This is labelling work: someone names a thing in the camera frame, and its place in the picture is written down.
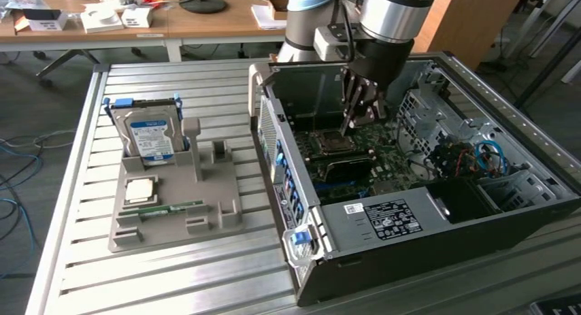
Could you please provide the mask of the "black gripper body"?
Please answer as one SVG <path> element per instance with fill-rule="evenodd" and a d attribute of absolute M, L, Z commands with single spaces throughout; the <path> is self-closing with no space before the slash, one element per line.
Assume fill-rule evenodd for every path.
<path fill-rule="evenodd" d="M 357 56 L 348 64 L 351 73 L 379 84 L 387 90 L 399 78 L 415 45 L 415 39 L 404 43 L 367 39 L 356 42 Z"/>

